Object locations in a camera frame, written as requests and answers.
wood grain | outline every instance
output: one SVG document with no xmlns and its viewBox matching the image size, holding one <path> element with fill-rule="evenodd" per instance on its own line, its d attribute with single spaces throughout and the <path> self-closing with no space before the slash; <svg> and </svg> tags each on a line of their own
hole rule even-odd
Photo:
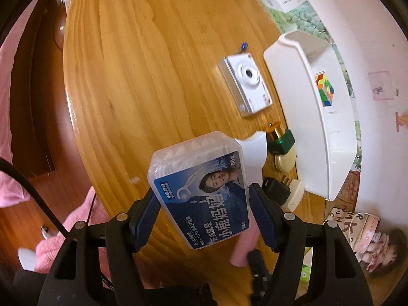
<svg viewBox="0 0 408 306">
<path fill-rule="evenodd" d="M 215 130 L 244 139 L 284 121 L 263 61 L 278 37 L 256 0 L 72 0 L 65 85 L 77 147 L 111 215 L 144 196 L 155 151 Z M 242 42 L 274 99 L 248 118 L 240 116 L 217 68 Z M 281 177 L 271 156 L 264 174 Z M 287 175 L 295 178 L 296 172 Z M 324 199 L 306 194 L 296 213 L 321 223 Z M 138 257 L 165 286 L 209 282 L 219 305 L 248 305 L 249 269 L 228 263 L 236 240 L 191 250 L 160 212 Z M 272 269 L 276 256 L 262 241 L 259 247 Z"/>
</svg>

white plug on floor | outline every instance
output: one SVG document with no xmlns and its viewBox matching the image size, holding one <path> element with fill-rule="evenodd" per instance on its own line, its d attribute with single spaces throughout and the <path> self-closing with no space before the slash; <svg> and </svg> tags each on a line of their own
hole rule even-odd
<svg viewBox="0 0 408 306">
<path fill-rule="evenodd" d="M 288 200 L 282 205 L 284 210 L 293 212 L 303 198 L 305 186 L 301 180 L 292 180 L 289 184 L 290 195 Z"/>
</svg>

rubik's cube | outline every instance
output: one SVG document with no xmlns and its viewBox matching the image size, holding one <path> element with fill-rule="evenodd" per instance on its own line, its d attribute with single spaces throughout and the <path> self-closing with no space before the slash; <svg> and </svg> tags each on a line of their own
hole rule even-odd
<svg viewBox="0 0 408 306">
<path fill-rule="evenodd" d="M 323 107 L 332 105 L 334 88 L 330 84 L 330 81 L 326 77 L 326 73 L 322 72 L 316 75 L 316 85 L 319 90 L 320 99 L 322 100 Z"/>
</svg>

pink blanket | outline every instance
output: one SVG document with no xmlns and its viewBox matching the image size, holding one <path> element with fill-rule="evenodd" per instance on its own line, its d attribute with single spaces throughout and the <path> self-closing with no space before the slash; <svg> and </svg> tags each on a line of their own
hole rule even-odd
<svg viewBox="0 0 408 306">
<path fill-rule="evenodd" d="M 0 47 L 0 157 L 12 162 L 10 132 L 10 86 L 11 71 L 18 43 L 27 21 L 38 0 L 32 0 Z M 0 207 L 8 207 L 29 200 L 29 195 L 19 183 L 0 172 Z"/>
<path fill-rule="evenodd" d="M 86 221 L 89 214 L 89 209 L 91 208 L 92 199 L 95 195 L 95 189 L 91 187 L 86 195 L 85 201 L 81 206 L 75 209 L 71 214 L 68 215 L 67 219 L 64 222 L 64 227 L 70 231 L 74 224 L 78 221 Z M 89 220 L 89 225 L 105 223 L 109 221 L 109 215 L 107 214 L 102 203 L 96 197 L 95 202 L 92 207 L 91 218 Z M 55 257 L 57 256 L 58 251 L 60 250 L 62 243 L 65 238 L 61 233 L 58 233 L 56 236 L 42 240 L 38 243 L 35 248 L 35 255 L 37 257 L 37 264 L 34 268 L 35 272 L 46 274 L 49 272 L 52 263 L 54 262 Z M 99 249 L 99 262 L 101 266 L 102 273 L 110 279 L 111 275 L 109 272 L 108 258 L 106 255 L 106 249 Z M 150 284 L 150 277 L 146 267 L 142 262 L 136 261 L 137 268 L 139 270 L 140 277 L 143 281 L 143 285 L 146 289 L 154 288 Z"/>
</svg>

